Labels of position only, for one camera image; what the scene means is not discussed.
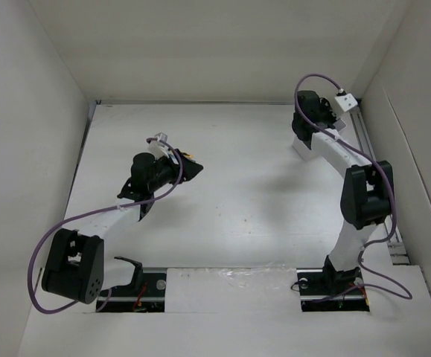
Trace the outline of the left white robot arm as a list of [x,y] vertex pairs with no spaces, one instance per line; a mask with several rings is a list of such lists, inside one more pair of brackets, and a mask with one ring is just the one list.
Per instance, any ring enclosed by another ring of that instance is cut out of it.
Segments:
[[190,181],[203,170],[178,149],[175,153],[174,158],[137,154],[114,210],[101,211],[77,230],[62,227],[56,231],[43,273],[44,291],[90,304],[109,289],[109,277],[116,275],[105,271],[105,248],[149,213],[157,190]]

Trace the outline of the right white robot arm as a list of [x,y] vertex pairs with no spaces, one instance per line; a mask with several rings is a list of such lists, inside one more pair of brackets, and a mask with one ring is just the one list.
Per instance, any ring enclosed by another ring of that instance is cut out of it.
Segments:
[[340,135],[327,99],[300,91],[292,130],[299,155],[321,156],[343,179],[340,210],[344,222],[333,250],[316,282],[326,295],[336,295],[360,279],[359,255],[376,227],[391,214],[388,187],[377,168]]

